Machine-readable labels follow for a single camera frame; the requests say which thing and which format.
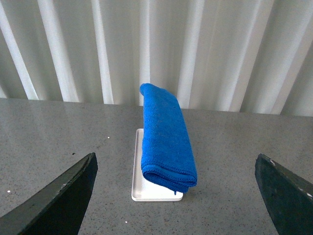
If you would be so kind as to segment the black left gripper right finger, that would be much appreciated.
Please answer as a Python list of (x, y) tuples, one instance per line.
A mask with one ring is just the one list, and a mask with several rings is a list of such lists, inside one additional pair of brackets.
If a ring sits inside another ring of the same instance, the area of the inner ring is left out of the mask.
[(280, 235), (313, 233), (313, 184), (264, 154), (255, 163), (255, 178)]

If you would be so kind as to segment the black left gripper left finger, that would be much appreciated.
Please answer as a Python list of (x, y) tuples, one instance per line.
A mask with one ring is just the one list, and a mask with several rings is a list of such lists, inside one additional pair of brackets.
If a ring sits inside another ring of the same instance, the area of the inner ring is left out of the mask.
[(89, 153), (21, 205), (0, 218), (2, 235), (76, 235), (98, 170)]

